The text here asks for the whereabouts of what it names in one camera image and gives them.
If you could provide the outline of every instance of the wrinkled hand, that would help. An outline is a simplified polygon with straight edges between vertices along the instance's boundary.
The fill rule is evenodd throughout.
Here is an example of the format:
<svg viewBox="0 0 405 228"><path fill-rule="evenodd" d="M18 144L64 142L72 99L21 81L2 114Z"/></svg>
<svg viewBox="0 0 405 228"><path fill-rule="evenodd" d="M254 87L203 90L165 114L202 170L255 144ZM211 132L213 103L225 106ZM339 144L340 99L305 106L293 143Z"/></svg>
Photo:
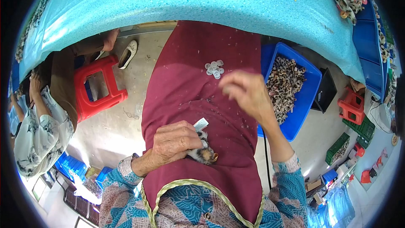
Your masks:
<svg viewBox="0 0 405 228"><path fill-rule="evenodd" d="M162 165L185 158L187 150L202 147L195 128L188 122L165 125L156 130L153 148L133 160L132 170L136 175L144 176Z"/></svg>
<svg viewBox="0 0 405 228"><path fill-rule="evenodd" d="M235 99L241 109L256 119L260 124L263 117L274 114L273 104L263 76L243 71L235 71L226 75L219 83L223 94Z"/></svg>
<svg viewBox="0 0 405 228"><path fill-rule="evenodd" d="M30 97L35 95L41 95L41 78L34 71L31 72L30 76Z"/></svg>

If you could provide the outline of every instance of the white floral blouse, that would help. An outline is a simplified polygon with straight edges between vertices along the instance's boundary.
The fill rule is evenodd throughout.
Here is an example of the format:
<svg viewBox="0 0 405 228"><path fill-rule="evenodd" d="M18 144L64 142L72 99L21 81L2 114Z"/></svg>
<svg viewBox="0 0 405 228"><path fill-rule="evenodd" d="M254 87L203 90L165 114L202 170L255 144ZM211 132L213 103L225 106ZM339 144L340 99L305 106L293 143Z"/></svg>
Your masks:
<svg viewBox="0 0 405 228"><path fill-rule="evenodd" d="M48 86L41 96L52 116L44 114L38 118L34 105L27 110L15 138L14 158L24 177L46 173L65 151L74 133L68 113L53 99Z"/></svg>

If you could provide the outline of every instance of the orange plastic stool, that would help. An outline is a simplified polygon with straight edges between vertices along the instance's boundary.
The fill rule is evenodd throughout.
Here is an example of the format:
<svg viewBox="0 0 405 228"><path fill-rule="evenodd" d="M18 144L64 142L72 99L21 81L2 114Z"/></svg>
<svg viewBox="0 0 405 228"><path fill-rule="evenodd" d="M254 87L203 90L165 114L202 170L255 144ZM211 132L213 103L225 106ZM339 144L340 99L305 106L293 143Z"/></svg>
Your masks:
<svg viewBox="0 0 405 228"><path fill-rule="evenodd" d="M364 119L364 98L361 97L359 94L353 92L352 89L346 86L346 90L348 94L344 100L338 99L337 105L343 109L343 114L339 116L344 118L352 123L360 125Z"/></svg>
<svg viewBox="0 0 405 228"><path fill-rule="evenodd" d="M80 67L74 71L74 88L76 91L78 123L92 117L100 111L109 109L128 98L127 90L118 90L117 83L115 82L112 66L117 63L118 57L116 55L111 55L98 59L89 65ZM88 76L100 71L103 73L109 94L106 97L91 102L87 96L84 82Z"/></svg>

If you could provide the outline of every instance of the patterned blouse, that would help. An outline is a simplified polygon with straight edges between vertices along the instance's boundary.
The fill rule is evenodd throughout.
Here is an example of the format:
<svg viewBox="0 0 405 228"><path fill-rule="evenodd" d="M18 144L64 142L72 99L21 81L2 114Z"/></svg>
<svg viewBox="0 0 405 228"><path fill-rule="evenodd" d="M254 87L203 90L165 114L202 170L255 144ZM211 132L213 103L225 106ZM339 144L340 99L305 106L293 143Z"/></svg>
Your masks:
<svg viewBox="0 0 405 228"><path fill-rule="evenodd" d="M39 118L34 105L27 110L15 137L14 158L24 177L46 173L65 151L74 133L68 113L53 99L48 86L41 96L52 116L43 114Z"/></svg>
<svg viewBox="0 0 405 228"><path fill-rule="evenodd" d="M151 227L141 194L134 188L142 177L131 169L132 157L121 160L103 182L100 228ZM304 178L294 154L288 161L273 163L277 185L265 196L259 227L307 227ZM158 227L245 227L230 208L210 189L182 185L168 190L159 201Z"/></svg>

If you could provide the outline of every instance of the worker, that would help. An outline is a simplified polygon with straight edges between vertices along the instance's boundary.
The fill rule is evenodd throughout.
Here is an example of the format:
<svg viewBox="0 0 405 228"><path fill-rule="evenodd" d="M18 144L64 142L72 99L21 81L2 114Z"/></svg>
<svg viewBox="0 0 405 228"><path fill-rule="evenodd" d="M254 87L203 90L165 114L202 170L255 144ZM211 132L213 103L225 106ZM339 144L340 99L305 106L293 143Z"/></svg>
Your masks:
<svg viewBox="0 0 405 228"><path fill-rule="evenodd" d="M25 104L25 95L22 95L19 99L15 97L12 91L10 91L10 104L8 106L8 122L10 123L10 133L14 138L17 134L18 125L23 121L25 113L27 113L27 105Z"/></svg>
<svg viewBox="0 0 405 228"><path fill-rule="evenodd" d="M32 71L31 105L14 142L14 158L22 176L46 173L65 151L76 131L74 58L112 50L118 33L119 29L114 29L106 35L95 35L54 52L49 87L44 87L41 76Z"/></svg>
<svg viewBox="0 0 405 228"><path fill-rule="evenodd" d="M217 80L205 64L219 59L224 74ZM146 151L121 160L107 175L100 227L307 226L301 168L277 123L260 61L259 34L178 22L146 93ZM186 157L202 148L193 127L201 118L218 154L211 165ZM266 196L254 160L258 123L269 140L277 184Z"/></svg>

